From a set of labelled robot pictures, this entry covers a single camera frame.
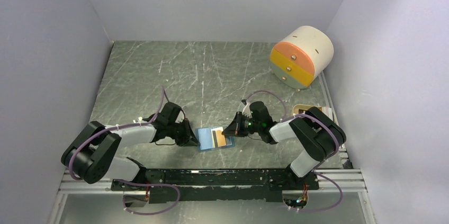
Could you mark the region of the gold brown credit card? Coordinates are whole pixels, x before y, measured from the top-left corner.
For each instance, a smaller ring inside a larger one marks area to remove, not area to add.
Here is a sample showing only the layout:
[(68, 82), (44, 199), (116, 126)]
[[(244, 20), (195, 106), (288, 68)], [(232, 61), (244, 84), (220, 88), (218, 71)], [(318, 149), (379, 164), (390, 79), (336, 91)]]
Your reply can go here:
[(211, 129), (212, 145), (214, 148), (224, 147), (227, 145), (226, 136), (222, 133), (223, 127)]

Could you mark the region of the blue card holder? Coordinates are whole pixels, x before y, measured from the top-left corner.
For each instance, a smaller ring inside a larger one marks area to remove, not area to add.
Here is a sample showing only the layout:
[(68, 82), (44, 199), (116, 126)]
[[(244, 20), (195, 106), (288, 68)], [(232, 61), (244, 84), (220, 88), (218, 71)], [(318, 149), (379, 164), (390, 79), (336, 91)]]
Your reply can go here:
[(223, 131), (224, 127), (197, 128), (195, 135), (199, 141), (199, 151), (234, 147), (234, 137), (224, 136)]

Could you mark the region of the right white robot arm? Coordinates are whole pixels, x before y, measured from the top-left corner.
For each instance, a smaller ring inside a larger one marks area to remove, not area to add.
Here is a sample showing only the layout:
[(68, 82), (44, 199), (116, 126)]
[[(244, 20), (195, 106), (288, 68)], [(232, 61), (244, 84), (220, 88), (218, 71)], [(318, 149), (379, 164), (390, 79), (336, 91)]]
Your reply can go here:
[(294, 139), (302, 145), (303, 151), (286, 168), (285, 180), (292, 189), (299, 189), (306, 182), (306, 175), (338, 153), (339, 147), (346, 142), (342, 128), (315, 106), (277, 122), (262, 101), (253, 102), (249, 105), (249, 115), (237, 112), (222, 132), (224, 136), (232, 137), (247, 137), (254, 133), (267, 144)]

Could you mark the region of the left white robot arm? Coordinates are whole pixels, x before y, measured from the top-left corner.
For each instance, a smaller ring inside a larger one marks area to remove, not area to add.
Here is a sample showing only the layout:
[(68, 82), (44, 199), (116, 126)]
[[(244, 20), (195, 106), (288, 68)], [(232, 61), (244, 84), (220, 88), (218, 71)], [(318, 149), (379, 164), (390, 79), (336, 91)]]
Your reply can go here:
[(133, 190), (147, 183), (147, 168), (131, 157), (118, 157), (119, 149), (142, 143), (156, 143), (165, 138), (180, 147), (199, 146), (187, 118), (178, 121), (183, 109), (173, 103), (161, 104), (156, 113), (133, 123), (105, 126), (88, 123), (61, 156), (61, 163), (71, 177), (94, 184), (106, 177), (125, 181)]

